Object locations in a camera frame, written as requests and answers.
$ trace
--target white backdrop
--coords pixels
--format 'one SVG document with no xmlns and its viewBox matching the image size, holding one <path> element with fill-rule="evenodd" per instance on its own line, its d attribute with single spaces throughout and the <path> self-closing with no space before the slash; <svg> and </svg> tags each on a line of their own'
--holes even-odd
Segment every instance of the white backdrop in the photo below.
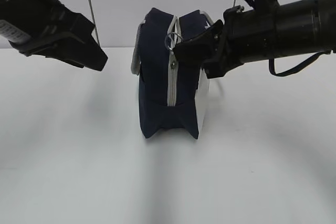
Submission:
<svg viewBox="0 0 336 224">
<path fill-rule="evenodd" d="M 87 0 L 62 1 L 90 17 Z M 153 6 L 216 19 L 232 0 L 93 5 L 110 47 L 132 46 Z M 289 78 L 256 62 L 212 81 L 194 142 L 143 139 L 132 48 L 106 52 L 99 73 L 0 51 L 0 223 L 336 223 L 335 55 Z"/>
</svg>

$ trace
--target zipper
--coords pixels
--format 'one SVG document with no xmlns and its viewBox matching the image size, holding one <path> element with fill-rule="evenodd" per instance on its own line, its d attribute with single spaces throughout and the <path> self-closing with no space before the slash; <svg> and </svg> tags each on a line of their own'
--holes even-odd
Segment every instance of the zipper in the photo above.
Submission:
<svg viewBox="0 0 336 224">
<path fill-rule="evenodd" d="M 174 19 L 176 33 L 181 34 L 180 20 Z M 173 31 L 173 26 L 168 31 L 168 34 Z M 174 40 L 171 41 L 171 47 L 173 48 L 177 43 L 180 42 L 180 39 L 175 36 Z M 167 106 L 173 107 L 176 106 L 177 102 L 177 77 L 179 73 L 179 63 L 176 60 L 174 52 L 170 52 L 169 64 L 168 64 L 168 92 L 167 92 Z"/>
</svg>

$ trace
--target bag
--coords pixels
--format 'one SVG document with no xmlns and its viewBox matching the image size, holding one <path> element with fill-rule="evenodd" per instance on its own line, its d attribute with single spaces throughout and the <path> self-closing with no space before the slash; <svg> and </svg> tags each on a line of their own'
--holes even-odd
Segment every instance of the bag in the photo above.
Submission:
<svg viewBox="0 0 336 224">
<path fill-rule="evenodd" d="M 209 16 L 199 10 L 177 18 L 155 8 L 140 24 L 131 70 L 140 75 L 140 127 L 146 138 L 159 129 L 183 128 L 198 139 L 209 80 L 201 66 L 177 62 L 169 48 L 181 38 L 188 40 L 199 35 L 212 24 Z"/>
</svg>

